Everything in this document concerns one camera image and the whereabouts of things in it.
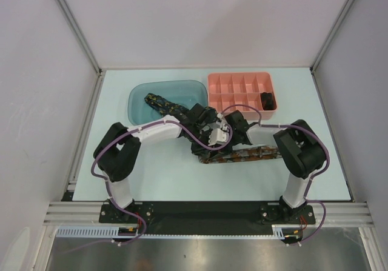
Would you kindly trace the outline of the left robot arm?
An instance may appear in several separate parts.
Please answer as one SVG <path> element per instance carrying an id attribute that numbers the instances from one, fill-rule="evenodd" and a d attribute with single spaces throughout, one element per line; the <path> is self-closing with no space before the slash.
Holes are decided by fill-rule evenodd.
<path id="1" fill-rule="evenodd" d="M 197 103 L 188 109 L 172 102 L 154 101 L 150 107 L 162 118 L 132 129 L 120 122 L 114 123 L 93 153 L 92 167 L 99 167 L 103 174 L 93 172 L 92 175 L 105 181 L 109 199 L 115 205 L 113 216 L 120 222 L 130 221 L 134 215 L 129 175 L 142 145 L 184 137 L 191 142 L 194 155 L 207 156 L 211 152 L 209 134 L 204 127 L 217 120 L 214 108 Z"/>

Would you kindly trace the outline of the orange floral tie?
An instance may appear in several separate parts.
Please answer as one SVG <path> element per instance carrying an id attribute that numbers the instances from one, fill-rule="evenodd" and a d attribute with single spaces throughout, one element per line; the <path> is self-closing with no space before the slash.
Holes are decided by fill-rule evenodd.
<path id="1" fill-rule="evenodd" d="M 258 146 L 246 149 L 233 150 L 223 156 L 215 155 L 209 158 L 199 157 L 202 164 L 224 164 L 231 162 L 250 162 L 282 158 L 277 147 Z"/>

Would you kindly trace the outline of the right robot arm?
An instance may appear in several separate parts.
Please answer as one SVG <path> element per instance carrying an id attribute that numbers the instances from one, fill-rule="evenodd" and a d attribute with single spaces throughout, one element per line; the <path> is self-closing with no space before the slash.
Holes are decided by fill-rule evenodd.
<path id="1" fill-rule="evenodd" d="M 303 119 L 284 125 L 249 123 L 240 111 L 235 110 L 226 115 L 226 121 L 232 126 L 232 138 L 237 144 L 260 144 L 278 149 L 290 172 L 286 189 L 279 199 L 279 215 L 284 222 L 294 223 L 307 204 L 314 177 L 330 165 L 327 147 Z"/>

